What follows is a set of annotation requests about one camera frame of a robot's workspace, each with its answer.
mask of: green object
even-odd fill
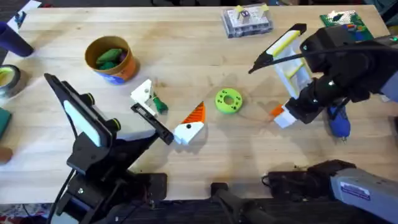
[[[0,138],[4,134],[4,131],[6,130],[10,119],[11,113],[0,108]]]
[[[114,62],[105,62],[105,64],[99,66],[100,70],[107,70],[107,69],[111,69],[118,66],[116,63]]]
[[[362,21],[360,16],[355,11],[343,11],[336,12],[337,15],[329,16],[320,15],[320,19],[324,23],[325,27],[338,26],[343,24],[354,24],[356,25],[355,30],[348,31],[353,40],[372,40],[373,35],[370,33],[369,29],[366,27],[365,23]]]
[[[160,114],[162,114],[163,112],[167,112],[167,110],[169,110],[169,108],[167,107],[167,105],[165,103],[163,103],[159,97],[156,95],[156,93],[154,93],[154,98],[153,101],[156,105],[156,110],[157,112],[159,112]]]
[[[242,107],[243,98],[238,91],[225,88],[217,93],[215,102],[219,111],[224,114],[233,114]]]
[[[119,56],[122,53],[122,49],[109,49],[97,58],[96,64],[103,65],[106,62],[116,62],[119,60]]]

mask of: purple cup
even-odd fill
[[[28,57],[33,53],[33,48],[5,22],[0,22],[0,47],[21,57]]]

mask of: orange and white toy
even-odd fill
[[[188,145],[189,142],[205,126],[205,104],[201,102],[190,114],[174,129],[174,140],[178,144]]]

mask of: orange block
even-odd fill
[[[205,104],[201,102],[188,116],[182,121],[182,124],[192,122],[205,122]]]
[[[277,117],[278,115],[280,115],[283,112],[284,112],[284,109],[282,108],[282,105],[278,105],[270,112],[270,114],[273,117]]]

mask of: tape roll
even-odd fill
[[[222,113],[233,114],[242,107],[243,98],[238,91],[232,88],[225,88],[217,93],[215,103],[217,109]]]
[[[0,66],[0,98],[10,98],[19,93],[27,83],[27,75],[16,66]]]

